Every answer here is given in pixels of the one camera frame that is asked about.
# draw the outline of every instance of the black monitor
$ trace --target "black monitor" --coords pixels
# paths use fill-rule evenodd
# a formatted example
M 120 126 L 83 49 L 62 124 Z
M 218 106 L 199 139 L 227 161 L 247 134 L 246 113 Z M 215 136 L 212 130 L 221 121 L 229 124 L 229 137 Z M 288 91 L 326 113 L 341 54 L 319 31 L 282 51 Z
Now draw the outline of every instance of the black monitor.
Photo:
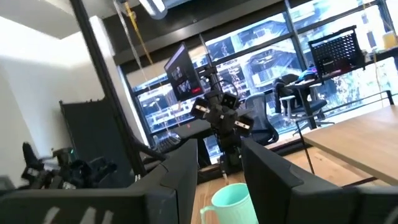
M 199 76 L 184 43 L 166 63 L 164 70 L 177 101 L 184 101 L 203 94 Z

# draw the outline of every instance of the mug handle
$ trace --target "mug handle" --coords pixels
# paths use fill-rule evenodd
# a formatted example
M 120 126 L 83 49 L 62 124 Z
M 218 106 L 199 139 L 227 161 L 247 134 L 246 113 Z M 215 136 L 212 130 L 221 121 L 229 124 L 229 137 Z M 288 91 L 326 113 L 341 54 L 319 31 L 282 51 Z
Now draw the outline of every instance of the mug handle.
M 214 206 L 206 206 L 200 210 L 201 224 L 206 224 L 205 223 L 205 213 L 208 211 L 214 211 L 214 209 L 215 209 Z

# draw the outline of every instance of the mint green mug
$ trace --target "mint green mug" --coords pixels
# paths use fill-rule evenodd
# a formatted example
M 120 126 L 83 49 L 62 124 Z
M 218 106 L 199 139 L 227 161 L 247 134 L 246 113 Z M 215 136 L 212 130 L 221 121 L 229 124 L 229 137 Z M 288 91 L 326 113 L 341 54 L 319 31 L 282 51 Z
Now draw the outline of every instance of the mint green mug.
M 220 224 L 257 224 L 257 216 L 246 184 L 231 184 L 219 189 L 211 198 L 212 206 L 200 210 L 201 224 L 205 213 L 216 212 Z

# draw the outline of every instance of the black pole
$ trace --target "black pole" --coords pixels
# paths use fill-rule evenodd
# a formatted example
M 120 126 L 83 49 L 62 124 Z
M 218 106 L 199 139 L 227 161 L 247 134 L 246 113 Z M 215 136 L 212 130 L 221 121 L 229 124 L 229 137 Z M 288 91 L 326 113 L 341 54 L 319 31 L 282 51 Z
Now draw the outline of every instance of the black pole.
M 104 90 L 105 99 L 109 101 L 113 114 L 115 115 L 114 117 L 123 140 L 123 146 L 127 158 L 130 161 L 134 173 L 136 175 L 140 174 L 141 176 L 144 176 L 146 174 L 146 170 L 139 156 L 137 142 L 132 135 L 132 131 L 127 123 L 127 119 L 124 116 L 123 109 L 121 107 L 118 95 L 116 94 L 116 90 L 114 89 L 112 79 L 100 51 L 100 47 L 98 46 L 97 40 L 95 38 L 93 28 L 90 24 L 84 4 L 81 0 L 70 0 L 70 4 L 72 5 L 76 20 L 85 39 L 86 46 L 90 53 L 91 61 L 93 62 L 95 71 L 97 72 L 99 82 Z

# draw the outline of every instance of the monitor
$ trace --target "monitor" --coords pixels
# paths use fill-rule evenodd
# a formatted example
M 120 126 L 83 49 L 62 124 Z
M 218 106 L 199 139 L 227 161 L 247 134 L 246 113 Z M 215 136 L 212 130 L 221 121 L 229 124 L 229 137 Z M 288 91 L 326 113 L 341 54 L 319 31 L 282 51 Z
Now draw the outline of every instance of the monitor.
M 203 94 L 199 76 L 184 43 L 166 63 L 164 70 L 177 101 L 184 101 Z

